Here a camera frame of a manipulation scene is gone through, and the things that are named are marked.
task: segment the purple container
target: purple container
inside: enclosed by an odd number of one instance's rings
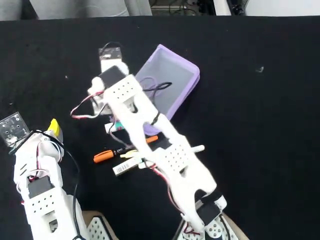
[[[159,44],[135,78],[143,89],[163,82],[172,83],[155,95],[156,108],[170,120],[199,82],[200,70],[192,62]],[[145,124],[143,128],[144,133],[150,136],[160,132],[149,124]]]

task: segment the gray fabric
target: gray fabric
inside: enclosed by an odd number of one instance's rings
[[[39,19],[128,16],[124,0],[30,0]]]
[[[151,16],[149,0],[124,0],[130,16]]]
[[[149,0],[30,0],[39,19],[152,15]],[[0,0],[0,21],[18,20],[22,0]]]
[[[21,0],[0,0],[0,21],[20,19],[21,9]]]

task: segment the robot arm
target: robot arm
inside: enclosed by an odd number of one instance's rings
[[[62,143],[62,130],[54,119],[44,132]],[[78,236],[73,213],[73,196],[62,189],[59,162],[64,149],[42,133],[33,133],[16,151],[14,182],[21,194],[34,240],[72,240]],[[78,201],[76,219],[80,235],[89,240]]]
[[[227,202],[223,196],[215,199],[218,213],[209,222],[204,222],[199,216],[195,204],[196,191],[202,190],[209,196],[217,184],[196,157],[186,137],[177,132],[165,115],[158,112],[135,77],[121,71],[117,65],[95,77],[88,92],[91,95],[102,93],[95,99],[94,106],[106,107],[103,114],[113,114],[121,122],[140,157],[151,162],[152,168],[166,180],[182,218],[203,237],[206,226],[218,217]],[[145,123],[161,130],[171,145],[167,149],[152,151],[145,140]]]

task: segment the orange marker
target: orange marker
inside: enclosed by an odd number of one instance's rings
[[[158,136],[151,136],[145,139],[146,143],[152,143],[154,141],[158,140]],[[107,150],[107,151],[103,151],[100,152],[99,154],[95,155],[93,158],[93,161],[97,164],[100,162],[103,162],[104,160],[108,160],[108,159],[112,159],[114,156],[117,155],[121,155],[121,154],[125,154],[126,152],[128,152],[131,149],[134,149],[135,146],[130,145],[129,147],[122,147],[116,150]]]

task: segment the black cloth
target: black cloth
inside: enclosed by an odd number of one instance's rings
[[[200,68],[172,123],[192,146],[206,146],[198,157],[227,199],[225,212],[250,239],[317,239],[319,25],[316,16],[0,22],[0,118],[19,111],[41,130],[56,118],[82,170],[82,209],[101,211],[120,239],[171,239],[180,217],[162,179],[148,169],[115,177],[119,159],[94,164],[95,154],[121,147],[105,132],[109,118],[69,116],[100,73],[98,48],[121,43],[135,74],[163,44]],[[81,111],[92,113],[89,104]],[[8,152],[0,144],[1,239],[30,240]],[[72,193],[67,156],[61,170]]]

